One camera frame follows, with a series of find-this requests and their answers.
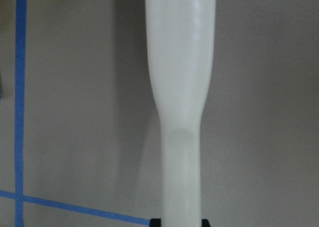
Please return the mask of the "beige plastic dustpan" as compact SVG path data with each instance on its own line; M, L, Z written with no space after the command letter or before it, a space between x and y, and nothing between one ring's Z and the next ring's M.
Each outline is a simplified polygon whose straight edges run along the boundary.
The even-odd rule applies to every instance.
M3 98L3 81L2 81L2 73L0 70L0 100Z

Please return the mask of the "beige hand brush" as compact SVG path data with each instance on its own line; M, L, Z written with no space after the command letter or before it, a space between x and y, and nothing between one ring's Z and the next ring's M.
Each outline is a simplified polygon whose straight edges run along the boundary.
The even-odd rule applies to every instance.
M200 125L210 85L216 0L145 0L161 131L163 227L199 227Z

